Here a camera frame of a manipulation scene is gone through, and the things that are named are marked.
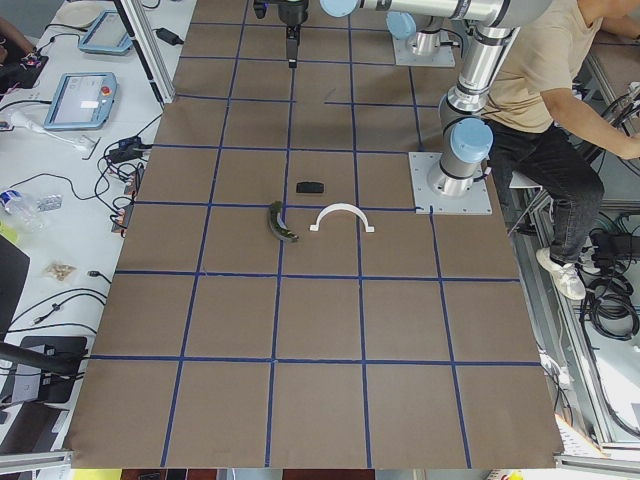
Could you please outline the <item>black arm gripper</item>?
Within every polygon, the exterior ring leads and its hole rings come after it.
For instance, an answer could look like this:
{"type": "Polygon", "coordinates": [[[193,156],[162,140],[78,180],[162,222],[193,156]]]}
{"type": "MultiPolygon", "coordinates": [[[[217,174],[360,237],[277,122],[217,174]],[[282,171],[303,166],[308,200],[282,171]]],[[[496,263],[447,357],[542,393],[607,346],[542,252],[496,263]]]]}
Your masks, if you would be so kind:
{"type": "Polygon", "coordinates": [[[308,19],[308,0],[277,2],[278,17],[286,27],[286,59],[288,67],[296,69],[300,43],[300,25],[308,19]]]}

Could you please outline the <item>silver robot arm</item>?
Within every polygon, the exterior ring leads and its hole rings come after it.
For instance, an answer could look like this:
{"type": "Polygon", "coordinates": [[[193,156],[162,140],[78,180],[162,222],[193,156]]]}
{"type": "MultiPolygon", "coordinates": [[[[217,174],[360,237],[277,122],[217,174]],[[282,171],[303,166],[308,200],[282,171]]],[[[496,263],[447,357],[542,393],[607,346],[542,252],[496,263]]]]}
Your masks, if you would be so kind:
{"type": "MultiPolygon", "coordinates": [[[[263,18],[274,6],[285,25],[285,55],[290,68],[298,64],[301,27],[308,19],[308,1],[254,1],[257,18],[263,18]]],[[[380,1],[379,11],[386,13],[386,26],[392,37],[395,64],[431,68],[453,68],[455,58],[451,32],[441,17],[392,11],[388,1],[380,1]]]]}
{"type": "Polygon", "coordinates": [[[344,17],[358,8],[406,12],[476,22],[455,86],[442,98],[439,118],[444,148],[427,174],[430,189],[461,197],[474,183],[476,168],[487,159],[493,133],[478,113],[485,107],[497,72],[520,28],[537,19],[548,1],[323,1],[323,10],[344,17]]]}

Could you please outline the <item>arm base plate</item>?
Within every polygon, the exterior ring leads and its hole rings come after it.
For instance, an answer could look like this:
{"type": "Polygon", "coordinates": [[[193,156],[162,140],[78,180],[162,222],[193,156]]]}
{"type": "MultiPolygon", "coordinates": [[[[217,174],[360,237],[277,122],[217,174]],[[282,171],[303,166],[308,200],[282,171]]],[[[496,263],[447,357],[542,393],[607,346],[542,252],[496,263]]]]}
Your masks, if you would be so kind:
{"type": "Polygon", "coordinates": [[[482,164],[469,178],[454,179],[441,169],[440,152],[410,152],[409,171],[416,214],[491,215],[482,164]]]}
{"type": "Polygon", "coordinates": [[[453,68],[456,44],[443,29],[437,33],[418,32],[407,39],[392,38],[395,63],[399,66],[453,68]]]}

